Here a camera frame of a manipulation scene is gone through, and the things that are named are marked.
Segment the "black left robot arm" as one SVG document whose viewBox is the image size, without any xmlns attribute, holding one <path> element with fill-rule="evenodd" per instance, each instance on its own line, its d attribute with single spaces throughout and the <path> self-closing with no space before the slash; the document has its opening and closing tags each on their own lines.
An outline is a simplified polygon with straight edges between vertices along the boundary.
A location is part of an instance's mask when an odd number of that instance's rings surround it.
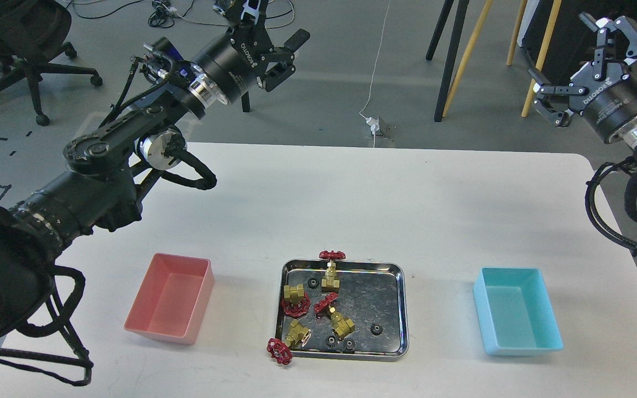
<svg viewBox="0 0 637 398">
<path fill-rule="evenodd" d="M 24 201 L 0 206 L 0 364 L 76 387 L 93 363 L 71 324 L 85 287 L 82 272 L 56 259 L 94 227 L 113 232 L 142 218 L 142 202 L 164 179 L 207 191 L 217 177 L 186 148 L 177 121 L 202 118 L 214 102 L 241 100 L 257 83 L 271 92 L 293 75 L 310 38 L 297 30 L 273 45 L 266 1 L 217 1 L 227 30 L 185 60 L 167 39 L 132 59 L 127 82 L 100 126 L 68 143 L 66 171 Z"/>
</svg>

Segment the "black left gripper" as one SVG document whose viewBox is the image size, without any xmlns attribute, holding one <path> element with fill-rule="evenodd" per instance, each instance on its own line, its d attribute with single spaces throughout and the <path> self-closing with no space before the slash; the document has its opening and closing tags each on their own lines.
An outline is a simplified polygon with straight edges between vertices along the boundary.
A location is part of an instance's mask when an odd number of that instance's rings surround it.
<svg viewBox="0 0 637 398">
<path fill-rule="evenodd" d="M 276 47 L 265 29 L 267 5 L 226 1 L 227 32 L 192 59 L 192 96 L 203 106 L 241 101 L 253 84 L 271 92 L 295 73 L 295 53 L 310 33 L 298 29 Z"/>
</svg>

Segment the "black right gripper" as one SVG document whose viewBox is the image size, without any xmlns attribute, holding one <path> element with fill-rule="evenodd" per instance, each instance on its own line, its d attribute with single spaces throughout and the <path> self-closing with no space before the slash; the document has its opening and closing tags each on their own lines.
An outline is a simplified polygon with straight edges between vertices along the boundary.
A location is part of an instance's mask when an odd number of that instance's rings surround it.
<svg viewBox="0 0 637 398">
<path fill-rule="evenodd" d="M 594 19 L 581 13 L 579 19 L 597 33 L 594 59 L 571 78 L 569 86 L 556 86 L 534 67 L 528 69 L 534 79 L 534 109 L 556 128 L 567 128 L 573 113 L 578 113 L 602 141 L 624 141 L 637 145 L 637 78 L 629 66 L 637 60 L 637 22 L 627 16 L 616 20 Z M 623 61 L 606 56 L 606 48 L 623 36 L 628 47 Z M 554 97 L 569 97 L 565 111 L 557 111 Z"/>
</svg>

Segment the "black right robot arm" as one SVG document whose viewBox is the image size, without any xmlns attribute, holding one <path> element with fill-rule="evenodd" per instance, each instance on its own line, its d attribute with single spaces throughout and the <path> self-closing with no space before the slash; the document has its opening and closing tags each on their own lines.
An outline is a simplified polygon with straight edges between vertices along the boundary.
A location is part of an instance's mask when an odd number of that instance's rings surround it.
<svg viewBox="0 0 637 398">
<path fill-rule="evenodd" d="M 605 162 L 587 182 L 586 212 L 597 231 L 637 255 L 637 241 L 614 231 L 595 205 L 595 192 L 602 180 L 621 171 L 629 177 L 624 209 L 637 223 L 637 79 L 630 70 L 637 60 L 637 22 L 627 16 L 594 19 L 586 12 L 580 13 L 579 19 L 597 34 L 594 58 L 574 73 L 566 86 L 553 85 L 541 71 L 530 68 L 532 105 L 557 128 L 566 128 L 571 117 L 579 115 L 605 144 L 624 141 L 631 148 L 632 156 Z"/>
</svg>

